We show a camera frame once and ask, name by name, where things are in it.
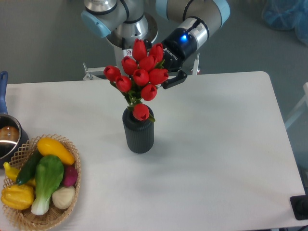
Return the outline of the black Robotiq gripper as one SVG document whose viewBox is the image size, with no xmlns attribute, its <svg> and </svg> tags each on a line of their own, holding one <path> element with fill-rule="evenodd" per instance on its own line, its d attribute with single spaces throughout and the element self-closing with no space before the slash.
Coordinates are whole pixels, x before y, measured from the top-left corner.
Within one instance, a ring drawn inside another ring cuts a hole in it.
<svg viewBox="0 0 308 231">
<path fill-rule="evenodd" d="M 143 42 L 147 50 L 152 48 L 153 44 L 148 39 L 145 39 Z M 164 69 L 167 69 L 169 72 L 179 70 L 175 77 L 167 79 L 161 84 L 163 89 L 166 90 L 186 80 L 187 74 L 180 69 L 189 56 L 197 50 L 197 40 L 187 29 L 176 28 L 162 41 L 162 45 Z"/>
</svg>

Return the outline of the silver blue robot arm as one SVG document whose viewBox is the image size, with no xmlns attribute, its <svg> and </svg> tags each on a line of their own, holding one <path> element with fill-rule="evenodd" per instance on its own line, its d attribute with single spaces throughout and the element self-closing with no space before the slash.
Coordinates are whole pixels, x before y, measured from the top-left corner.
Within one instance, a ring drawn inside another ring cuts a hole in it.
<svg viewBox="0 0 308 231">
<path fill-rule="evenodd" d="M 100 38 L 107 38 L 114 47 L 117 67 L 121 60 L 132 55 L 135 39 L 142 39 L 146 47 L 154 44 L 158 35 L 155 19 L 144 11 L 142 0 L 86 0 L 82 21 Z M 179 26 L 163 41 L 164 64 L 174 78 L 162 84 L 164 89 L 185 81 L 187 74 L 181 70 L 183 63 L 195 53 L 230 15 L 225 0 L 157 0 L 157 13 Z"/>
</svg>

